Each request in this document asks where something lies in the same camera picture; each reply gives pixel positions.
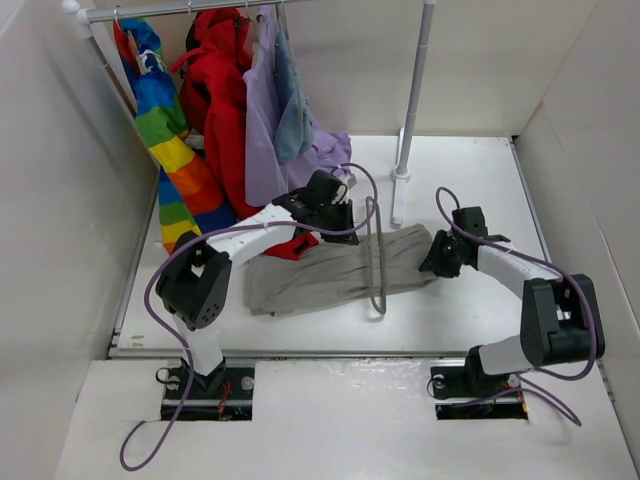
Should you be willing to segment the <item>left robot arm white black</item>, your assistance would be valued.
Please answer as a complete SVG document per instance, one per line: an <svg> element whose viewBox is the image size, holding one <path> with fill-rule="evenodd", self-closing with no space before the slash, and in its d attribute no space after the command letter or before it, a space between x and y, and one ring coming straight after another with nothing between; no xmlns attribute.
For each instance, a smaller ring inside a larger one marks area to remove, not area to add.
<svg viewBox="0 0 640 480"><path fill-rule="evenodd" d="M298 261L319 244L316 232L331 243L358 244L348 191L342 179L318 170L305 186L275 198L234 231L218 230L198 243L191 232L179 238L180 254L159 275L155 290L187 342L182 371L190 372L190 395L210 398L223 387L226 359L213 323L224 309L232 269L261 254Z"/></svg>

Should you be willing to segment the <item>rainbow striped garment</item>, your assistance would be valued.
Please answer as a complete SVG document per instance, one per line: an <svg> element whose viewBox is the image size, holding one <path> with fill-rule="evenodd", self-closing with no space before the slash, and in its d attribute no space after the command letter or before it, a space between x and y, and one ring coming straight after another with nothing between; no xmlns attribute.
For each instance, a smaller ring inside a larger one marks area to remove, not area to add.
<svg viewBox="0 0 640 480"><path fill-rule="evenodd" d="M190 126L159 36L136 18L114 21L113 34L136 101L137 131L160 165L159 224L162 244L172 252L183 234L227 228L236 216L209 164L186 143Z"/></svg>

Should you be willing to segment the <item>grey trousers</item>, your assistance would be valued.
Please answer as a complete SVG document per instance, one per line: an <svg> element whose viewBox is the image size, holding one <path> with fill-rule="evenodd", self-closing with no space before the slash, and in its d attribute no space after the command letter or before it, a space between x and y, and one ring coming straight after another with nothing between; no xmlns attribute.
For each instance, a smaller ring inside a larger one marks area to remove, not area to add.
<svg viewBox="0 0 640 480"><path fill-rule="evenodd" d="M384 233L387 294L420 289L436 279L419 267L433 242L421 224ZM244 305L254 315L323 310L369 297L366 238L357 246L322 243L298 260L261 255L248 263Z"/></svg>

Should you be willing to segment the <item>white clothes rack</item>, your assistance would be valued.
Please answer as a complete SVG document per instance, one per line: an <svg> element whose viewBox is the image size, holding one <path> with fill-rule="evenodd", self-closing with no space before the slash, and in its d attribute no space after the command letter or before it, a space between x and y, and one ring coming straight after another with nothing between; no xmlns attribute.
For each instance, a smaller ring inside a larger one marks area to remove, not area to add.
<svg viewBox="0 0 640 480"><path fill-rule="evenodd" d="M111 9L87 9L82 7L77 1L63 1L60 3L60 7L71 19L79 36L89 40L93 37L92 26L94 24L112 20L119 21L138 17L153 18L179 14L191 15L212 8L251 8L262 7L265 4L264 1L171 1L139 7L114 6ZM400 129L398 136L396 165L391 171L391 179L393 182L391 225L396 228L400 227L406 218L407 184L411 179L409 155L414 135L435 5L436 3L434 1L424 1L422 3L420 29L416 45L407 113L404 126Z"/></svg>

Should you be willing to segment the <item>aluminium table rail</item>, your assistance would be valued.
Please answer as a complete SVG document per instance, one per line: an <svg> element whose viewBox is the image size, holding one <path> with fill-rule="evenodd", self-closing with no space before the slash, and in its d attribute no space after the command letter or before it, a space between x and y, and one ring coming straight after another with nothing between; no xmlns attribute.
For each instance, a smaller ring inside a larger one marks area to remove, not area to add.
<svg viewBox="0 0 640 480"><path fill-rule="evenodd" d="M121 348L110 346L110 358L177 358L181 356L178 348ZM332 350L247 350L223 349L222 354L230 359L361 359L361 358L463 358L463 351L332 351Z"/></svg>

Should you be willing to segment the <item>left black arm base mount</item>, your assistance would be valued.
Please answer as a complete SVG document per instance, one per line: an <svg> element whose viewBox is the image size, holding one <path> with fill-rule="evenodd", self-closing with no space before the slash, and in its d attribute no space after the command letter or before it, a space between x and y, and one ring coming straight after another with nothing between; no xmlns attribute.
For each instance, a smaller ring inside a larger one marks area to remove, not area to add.
<svg viewBox="0 0 640 480"><path fill-rule="evenodd" d="M156 371L156 382L164 388L160 418L170 420L178 410L186 391L188 372L182 366L163 367ZM179 411L178 421L251 421L255 387L254 366L227 366L221 379L207 389L194 381Z"/></svg>

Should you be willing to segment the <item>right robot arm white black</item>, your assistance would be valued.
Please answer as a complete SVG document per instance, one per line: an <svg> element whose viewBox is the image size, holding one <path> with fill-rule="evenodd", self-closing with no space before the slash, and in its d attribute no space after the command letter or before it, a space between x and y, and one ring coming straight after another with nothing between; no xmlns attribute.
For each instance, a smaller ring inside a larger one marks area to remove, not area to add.
<svg viewBox="0 0 640 480"><path fill-rule="evenodd" d="M507 237L488 232L478 206L453 210L451 220L421 270L453 279L468 266L493 278L520 300L520 327L515 336L471 348L461 366L432 368L436 399L487 397L517 387L520 373L602 358L606 343L590 277L512 249Z"/></svg>

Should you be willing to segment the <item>blue denim shorts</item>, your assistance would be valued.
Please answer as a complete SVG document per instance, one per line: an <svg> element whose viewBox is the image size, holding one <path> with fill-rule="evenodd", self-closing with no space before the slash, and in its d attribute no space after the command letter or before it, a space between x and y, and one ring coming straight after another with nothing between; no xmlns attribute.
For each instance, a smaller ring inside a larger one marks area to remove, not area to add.
<svg viewBox="0 0 640 480"><path fill-rule="evenodd" d="M278 31L274 43L274 80L280 109L274 148L278 163L284 165L311 148L314 127L309 100L283 29Z"/></svg>

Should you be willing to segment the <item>red jacket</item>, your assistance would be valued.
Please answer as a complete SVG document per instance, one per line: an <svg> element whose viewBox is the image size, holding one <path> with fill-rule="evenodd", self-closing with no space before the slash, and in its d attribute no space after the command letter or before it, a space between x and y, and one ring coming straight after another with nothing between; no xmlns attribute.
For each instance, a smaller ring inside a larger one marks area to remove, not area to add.
<svg viewBox="0 0 640 480"><path fill-rule="evenodd" d="M204 234L260 211L245 198L246 85L251 56L248 19L236 8L199 13L186 52L170 67L184 71L179 100L204 152L170 167L168 177Z"/></svg>

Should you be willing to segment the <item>grey hanger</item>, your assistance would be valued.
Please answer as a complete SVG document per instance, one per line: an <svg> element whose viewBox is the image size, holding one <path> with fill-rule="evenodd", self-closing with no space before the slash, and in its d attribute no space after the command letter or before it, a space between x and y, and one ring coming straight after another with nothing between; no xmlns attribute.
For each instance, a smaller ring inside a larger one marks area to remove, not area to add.
<svg viewBox="0 0 640 480"><path fill-rule="evenodd" d="M387 313L387 271L384 232L377 201L368 196L365 199L368 215L366 222L366 241L368 268L369 300L374 310L381 316Z"/></svg>

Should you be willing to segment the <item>lilac shirt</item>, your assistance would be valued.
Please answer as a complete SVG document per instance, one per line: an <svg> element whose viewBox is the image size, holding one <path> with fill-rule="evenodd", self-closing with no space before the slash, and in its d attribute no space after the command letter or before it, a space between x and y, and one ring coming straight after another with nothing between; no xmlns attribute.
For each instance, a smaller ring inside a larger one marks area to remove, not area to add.
<svg viewBox="0 0 640 480"><path fill-rule="evenodd" d="M281 5L260 7L246 86L245 199L255 207L351 159L351 139L316 122Z"/></svg>

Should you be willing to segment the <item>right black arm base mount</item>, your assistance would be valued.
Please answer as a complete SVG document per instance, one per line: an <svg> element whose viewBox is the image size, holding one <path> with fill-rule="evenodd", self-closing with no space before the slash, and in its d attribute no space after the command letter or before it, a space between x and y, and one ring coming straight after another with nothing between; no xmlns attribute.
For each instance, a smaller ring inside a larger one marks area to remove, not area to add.
<svg viewBox="0 0 640 480"><path fill-rule="evenodd" d="M431 367L427 393L440 421L527 420L528 412L514 375L473 378L464 366Z"/></svg>

